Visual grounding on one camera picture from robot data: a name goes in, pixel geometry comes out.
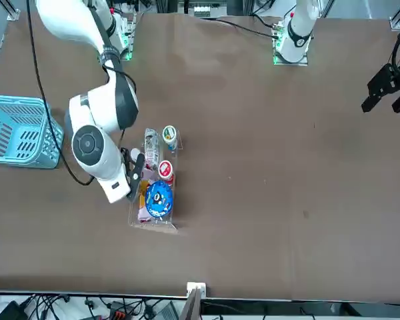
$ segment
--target container lid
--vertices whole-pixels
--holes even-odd
[[[163,140],[166,143],[172,143],[176,140],[176,129],[174,126],[172,125],[167,125],[164,129],[163,129]]]
[[[159,176],[162,179],[168,179],[172,176],[173,174],[173,167],[170,161],[168,160],[163,160],[159,164]]]
[[[155,218],[160,218],[171,212],[173,194],[170,186],[163,181],[154,182],[145,194],[145,206],[148,213]]]

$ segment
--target table surface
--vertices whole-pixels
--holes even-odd
[[[34,26],[63,123],[69,98],[106,76],[91,47]],[[179,128],[180,232],[128,226],[126,202],[76,184],[62,162],[0,166],[0,289],[184,295],[199,281],[212,297],[400,303],[400,114],[395,97],[360,108],[395,39],[387,21],[320,19],[309,66],[273,66],[268,38],[145,14],[125,64],[140,113],[123,145]],[[39,96],[24,14],[7,28],[0,94]]]

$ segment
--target blue round container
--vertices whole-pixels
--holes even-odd
[[[154,218],[164,217],[173,207],[172,189],[164,181],[154,182],[145,194],[145,207]]]

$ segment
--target blue basket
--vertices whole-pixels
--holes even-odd
[[[51,121],[61,146],[63,130],[53,118]],[[58,160],[59,151],[53,141],[43,100],[0,95],[0,163],[53,169]]]

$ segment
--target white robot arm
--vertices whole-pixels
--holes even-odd
[[[283,22],[285,33],[277,48],[284,60],[290,63],[302,60],[318,17],[318,0],[297,0],[293,17],[287,16]]]
[[[59,38],[94,46],[109,77],[106,84],[71,98],[65,126],[72,136],[71,147],[78,164],[97,178],[113,203],[139,183],[134,179],[129,184],[126,160],[108,136],[132,126],[138,114],[135,90],[120,64],[125,49],[119,34],[121,26],[105,0],[87,0],[88,4],[81,0],[60,0],[59,5],[53,2],[36,2],[46,28]]]

